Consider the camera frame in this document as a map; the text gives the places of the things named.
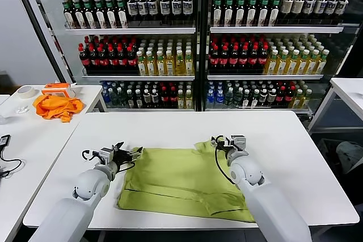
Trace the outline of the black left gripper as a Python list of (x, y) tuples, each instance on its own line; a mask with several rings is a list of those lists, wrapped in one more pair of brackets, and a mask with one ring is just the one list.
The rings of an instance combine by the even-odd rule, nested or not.
[(121, 166), (124, 164), (130, 164), (128, 169), (134, 167), (134, 161), (141, 157), (143, 152), (143, 147), (139, 147), (133, 151), (121, 150), (124, 141), (116, 143), (112, 146), (113, 149), (113, 162), (117, 165), (118, 169), (121, 169)]

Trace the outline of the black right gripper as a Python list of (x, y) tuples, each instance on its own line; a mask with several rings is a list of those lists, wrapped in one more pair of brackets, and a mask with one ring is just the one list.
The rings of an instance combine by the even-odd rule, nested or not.
[(230, 151), (233, 151), (233, 145), (225, 146), (223, 143), (220, 143), (220, 150), (225, 153), (225, 156), (228, 157)]

